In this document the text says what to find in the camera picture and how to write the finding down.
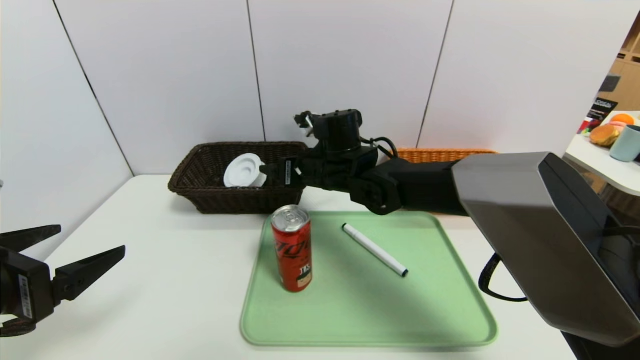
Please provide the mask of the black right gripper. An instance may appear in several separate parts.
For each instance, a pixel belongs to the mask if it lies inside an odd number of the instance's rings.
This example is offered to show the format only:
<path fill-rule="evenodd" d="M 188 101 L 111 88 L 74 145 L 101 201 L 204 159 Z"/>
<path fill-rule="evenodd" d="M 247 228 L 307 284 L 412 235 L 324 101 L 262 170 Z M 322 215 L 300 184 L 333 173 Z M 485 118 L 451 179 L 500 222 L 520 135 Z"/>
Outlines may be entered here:
<path fill-rule="evenodd" d="M 278 178 L 285 187 L 317 188 L 319 181 L 319 158 L 313 156 L 284 157 L 279 164 L 263 164 L 260 172 L 268 178 Z"/>

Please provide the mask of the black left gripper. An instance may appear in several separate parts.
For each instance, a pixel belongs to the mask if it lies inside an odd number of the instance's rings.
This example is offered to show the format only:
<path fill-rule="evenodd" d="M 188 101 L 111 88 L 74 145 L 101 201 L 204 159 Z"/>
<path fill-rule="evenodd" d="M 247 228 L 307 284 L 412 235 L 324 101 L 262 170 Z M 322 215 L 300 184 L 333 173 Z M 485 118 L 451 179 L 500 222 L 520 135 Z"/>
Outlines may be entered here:
<path fill-rule="evenodd" d="M 20 254 L 62 231 L 59 224 L 25 228 L 0 234 L 0 312 L 29 324 L 50 317 L 62 301 L 74 301 L 125 258 L 126 246 L 55 269 L 51 284 L 50 267 L 40 260 Z"/>

